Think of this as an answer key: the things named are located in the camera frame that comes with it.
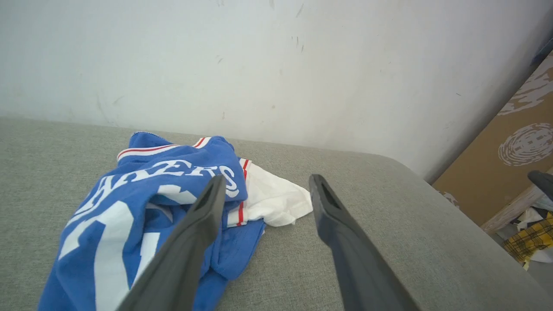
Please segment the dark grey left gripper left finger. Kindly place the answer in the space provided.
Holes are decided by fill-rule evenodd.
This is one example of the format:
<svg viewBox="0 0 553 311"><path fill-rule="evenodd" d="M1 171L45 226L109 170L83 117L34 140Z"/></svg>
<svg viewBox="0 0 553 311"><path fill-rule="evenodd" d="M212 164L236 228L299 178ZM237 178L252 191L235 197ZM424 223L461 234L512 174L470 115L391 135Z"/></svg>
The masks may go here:
<svg viewBox="0 0 553 311"><path fill-rule="evenodd" d="M191 311L205 250L222 220L226 180L213 177L119 305L119 311Z"/></svg>

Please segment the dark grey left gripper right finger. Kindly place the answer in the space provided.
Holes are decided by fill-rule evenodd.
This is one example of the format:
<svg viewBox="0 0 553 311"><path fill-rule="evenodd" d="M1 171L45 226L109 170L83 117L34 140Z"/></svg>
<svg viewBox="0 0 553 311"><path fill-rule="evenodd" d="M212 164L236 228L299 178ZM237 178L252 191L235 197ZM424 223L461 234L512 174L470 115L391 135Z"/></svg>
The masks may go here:
<svg viewBox="0 0 553 311"><path fill-rule="evenodd" d="M309 179L319 238L331 250L346 311L417 311L419 307L322 175Z"/></svg>

